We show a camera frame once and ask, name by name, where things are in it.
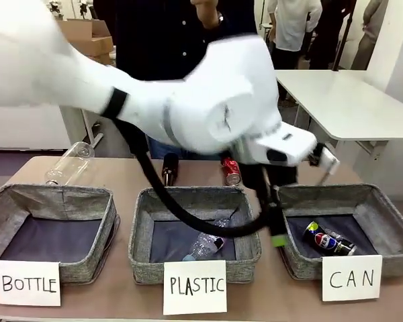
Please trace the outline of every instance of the black shirt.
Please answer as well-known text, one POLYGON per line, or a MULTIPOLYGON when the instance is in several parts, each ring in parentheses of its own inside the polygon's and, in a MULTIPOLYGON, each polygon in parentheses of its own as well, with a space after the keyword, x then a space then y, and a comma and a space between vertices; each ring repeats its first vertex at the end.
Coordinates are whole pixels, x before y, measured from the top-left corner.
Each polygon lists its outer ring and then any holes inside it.
MULTIPOLYGON (((224 20, 204 29, 190 0, 116 0, 116 64, 142 81, 180 79, 206 53, 209 42, 255 34, 254 0, 219 0, 224 20)), ((143 133, 116 121, 133 153, 147 152, 143 133)))

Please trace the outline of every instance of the soda can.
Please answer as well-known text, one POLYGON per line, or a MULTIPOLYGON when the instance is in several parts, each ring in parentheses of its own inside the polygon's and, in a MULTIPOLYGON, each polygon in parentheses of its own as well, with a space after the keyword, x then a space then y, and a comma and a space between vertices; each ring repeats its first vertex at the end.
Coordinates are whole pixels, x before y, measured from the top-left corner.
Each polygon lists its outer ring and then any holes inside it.
POLYGON ((240 183, 240 171, 236 161, 225 157, 221 159, 222 171, 224 173, 224 182, 228 186, 237 186, 240 183))
POLYGON ((304 238, 313 246, 322 249, 327 255, 352 256, 355 253, 357 246, 341 235, 331 230, 329 232, 332 232, 336 237, 328 234, 322 226, 313 221, 304 231, 304 238))

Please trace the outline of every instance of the storage bin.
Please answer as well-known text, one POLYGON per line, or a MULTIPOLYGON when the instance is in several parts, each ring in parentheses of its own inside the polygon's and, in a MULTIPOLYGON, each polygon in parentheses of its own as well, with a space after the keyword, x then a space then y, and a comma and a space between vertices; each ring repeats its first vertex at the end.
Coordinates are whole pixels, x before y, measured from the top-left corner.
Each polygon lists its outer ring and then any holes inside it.
POLYGON ((105 189, 9 184, 0 189, 0 260, 60 262, 60 282, 101 269, 119 217, 105 189))
POLYGON ((383 277, 403 275, 403 216, 376 186, 290 186, 280 188, 279 198, 288 232, 281 252, 294 278, 322 278, 322 253, 303 238, 311 221, 356 244, 354 256, 382 255, 383 277))
MULTIPOLYGON (((235 187, 169 187, 175 200, 192 215, 213 221, 231 216, 231 226, 253 219, 249 200, 235 187)), ((161 203, 153 189, 143 190, 136 202, 128 257, 138 284, 162 284, 164 262, 176 262, 188 253, 199 232, 179 221, 161 203)), ((248 283, 261 255, 258 233, 227 240, 216 254, 226 260, 227 282, 248 283)))

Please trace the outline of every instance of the gray pants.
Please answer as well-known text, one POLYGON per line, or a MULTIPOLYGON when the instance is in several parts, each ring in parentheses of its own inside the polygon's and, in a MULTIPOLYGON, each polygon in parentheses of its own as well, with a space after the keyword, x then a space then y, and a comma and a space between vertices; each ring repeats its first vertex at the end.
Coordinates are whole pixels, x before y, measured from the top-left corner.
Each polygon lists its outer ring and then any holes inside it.
POLYGON ((367 70, 375 45, 376 42, 371 40, 368 35, 364 34, 358 45, 358 51, 351 66, 352 70, 367 70))

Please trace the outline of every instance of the clear plastic bottle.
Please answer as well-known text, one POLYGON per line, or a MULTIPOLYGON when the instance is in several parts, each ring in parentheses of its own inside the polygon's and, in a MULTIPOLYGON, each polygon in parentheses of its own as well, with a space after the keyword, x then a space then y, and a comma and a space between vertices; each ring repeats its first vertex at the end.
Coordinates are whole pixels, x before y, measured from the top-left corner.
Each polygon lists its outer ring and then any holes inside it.
POLYGON ((46 184, 74 184, 94 158, 94 149, 85 142, 77 142, 45 174, 46 184))
MULTIPOLYGON (((229 218, 217 219, 214 221, 214 225, 219 227, 228 227, 230 225, 229 218)), ((222 248, 225 244, 225 239, 222 237, 216 237, 208 235, 206 233, 200 233, 199 237, 192 245, 191 250, 186 257, 182 260, 184 262, 193 260, 209 260, 213 255, 222 248)))

